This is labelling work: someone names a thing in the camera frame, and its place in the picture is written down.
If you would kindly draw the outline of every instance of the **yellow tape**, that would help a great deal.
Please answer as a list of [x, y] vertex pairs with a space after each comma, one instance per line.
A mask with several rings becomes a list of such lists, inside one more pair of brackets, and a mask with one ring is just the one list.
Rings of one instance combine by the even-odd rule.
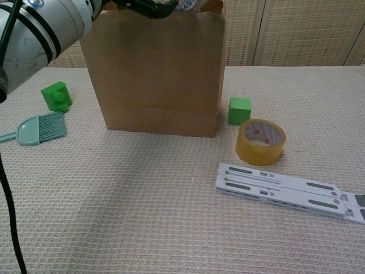
[[248, 120], [240, 126], [236, 153], [254, 166], [269, 166], [277, 162], [285, 140], [285, 132], [278, 125], [266, 120]]

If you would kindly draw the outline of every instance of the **textured tablecloth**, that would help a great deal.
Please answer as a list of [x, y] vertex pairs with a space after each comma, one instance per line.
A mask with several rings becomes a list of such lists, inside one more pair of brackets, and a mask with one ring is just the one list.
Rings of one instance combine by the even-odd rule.
[[[264, 170], [365, 193], [365, 67], [228, 67], [217, 136], [106, 129], [87, 69], [46, 68], [0, 105], [0, 132], [49, 113], [67, 83], [68, 135], [0, 145], [29, 273], [365, 273], [365, 226], [214, 190], [234, 152], [229, 98], [287, 133]], [[0, 273], [19, 273], [0, 193]]]

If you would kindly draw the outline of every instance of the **black stripe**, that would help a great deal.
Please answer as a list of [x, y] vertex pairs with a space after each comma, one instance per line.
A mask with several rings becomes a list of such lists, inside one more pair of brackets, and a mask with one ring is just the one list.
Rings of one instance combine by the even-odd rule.
[[[7, 11], [10, 13], [11, 7], [6, 6], [4, 4], [0, 4], [0, 9]], [[52, 61], [52, 50], [50, 48], [50, 45], [48, 45], [47, 40], [43, 37], [42, 33], [33, 25], [32, 22], [28, 20], [24, 15], [18, 14], [18, 19], [21, 21], [38, 39], [39, 43], [42, 45], [44, 51], [46, 52], [48, 64]]]
[[40, 25], [45, 29], [45, 31], [48, 33], [48, 35], [50, 36], [53, 44], [55, 45], [55, 48], [56, 48], [56, 58], [57, 58], [61, 54], [61, 45], [59, 43], [59, 40], [58, 40], [55, 32], [51, 28], [51, 26], [31, 6], [23, 5], [22, 8], [25, 9], [30, 15], [32, 15], [34, 17], [34, 19], [36, 19], [40, 23]]

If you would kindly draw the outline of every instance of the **tape roll core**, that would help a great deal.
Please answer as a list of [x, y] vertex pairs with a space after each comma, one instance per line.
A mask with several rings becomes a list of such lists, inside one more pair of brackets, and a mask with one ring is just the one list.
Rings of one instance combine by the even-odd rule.
[[248, 120], [240, 125], [236, 153], [254, 166], [269, 166], [279, 159], [286, 140], [285, 132], [267, 120]]

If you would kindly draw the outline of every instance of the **green cube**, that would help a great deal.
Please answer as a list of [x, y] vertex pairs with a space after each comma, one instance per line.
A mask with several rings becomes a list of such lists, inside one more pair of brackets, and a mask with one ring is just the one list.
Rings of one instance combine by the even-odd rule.
[[65, 83], [57, 82], [42, 89], [43, 97], [51, 111], [66, 112], [72, 100]]
[[250, 119], [251, 100], [248, 98], [231, 97], [229, 103], [228, 123], [241, 125]]

